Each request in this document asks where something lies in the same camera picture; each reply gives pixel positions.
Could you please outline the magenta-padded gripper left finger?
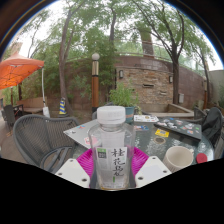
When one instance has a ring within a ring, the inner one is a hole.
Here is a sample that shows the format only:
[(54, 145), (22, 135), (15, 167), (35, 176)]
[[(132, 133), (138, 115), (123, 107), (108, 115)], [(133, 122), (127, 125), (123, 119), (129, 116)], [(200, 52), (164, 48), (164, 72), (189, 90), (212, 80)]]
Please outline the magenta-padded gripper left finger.
[(94, 162), (92, 158), (92, 150), (89, 149), (77, 159), (68, 159), (55, 175), (80, 187), (89, 188), (93, 172)]

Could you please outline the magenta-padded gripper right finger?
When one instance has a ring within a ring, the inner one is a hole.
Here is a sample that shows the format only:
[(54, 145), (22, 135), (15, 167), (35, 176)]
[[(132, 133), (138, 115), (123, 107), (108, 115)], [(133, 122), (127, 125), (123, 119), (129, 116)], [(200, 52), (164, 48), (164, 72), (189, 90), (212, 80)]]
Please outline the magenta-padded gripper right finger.
[(171, 174), (171, 171), (157, 156), (148, 156), (138, 148), (134, 148), (131, 169), (137, 188)]

